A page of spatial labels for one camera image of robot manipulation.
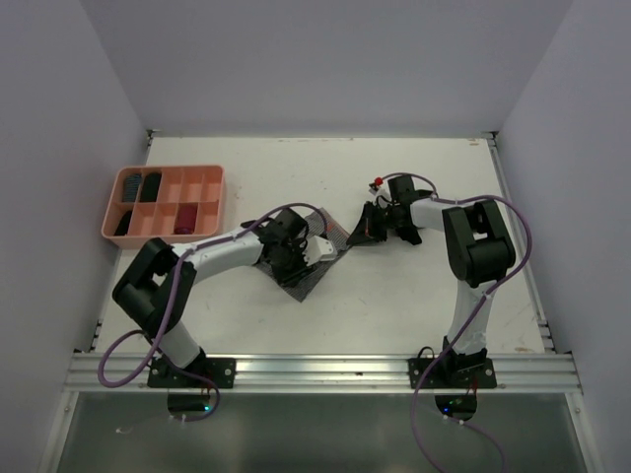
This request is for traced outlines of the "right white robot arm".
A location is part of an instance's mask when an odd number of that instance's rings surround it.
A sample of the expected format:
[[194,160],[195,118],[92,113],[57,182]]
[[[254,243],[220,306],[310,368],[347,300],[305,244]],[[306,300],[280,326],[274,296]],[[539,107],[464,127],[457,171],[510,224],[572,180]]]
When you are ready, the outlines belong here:
[[409,173],[376,178],[370,184],[374,199],[364,204],[346,244],[383,242],[394,233],[418,245],[420,232],[426,229],[444,235],[457,293],[453,322],[444,339],[450,356],[440,361],[439,374],[444,383],[458,387],[474,375],[470,357],[486,354],[491,294],[515,265],[516,250],[494,198],[449,201],[439,197],[433,184],[417,188],[415,178]]

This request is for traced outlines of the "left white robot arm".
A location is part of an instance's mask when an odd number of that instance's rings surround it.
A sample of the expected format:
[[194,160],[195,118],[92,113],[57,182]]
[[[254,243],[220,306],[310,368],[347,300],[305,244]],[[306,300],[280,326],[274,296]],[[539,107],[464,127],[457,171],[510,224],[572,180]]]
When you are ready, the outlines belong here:
[[157,353],[170,365],[170,374],[182,386],[198,384],[210,374],[199,344],[181,320],[193,286],[226,271],[267,264],[281,287],[294,287],[312,273],[321,257],[316,254],[319,236],[309,235],[309,225],[295,211],[285,208],[242,229],[198,242],[168,244],[155,237],[147,241],[112,291],[114,302],[138,328],[117,339],[105,351],[99,373],[125,339],[143,335],[151,344],[142,365],[128,377],[114,381],[118,387],[137,376]]

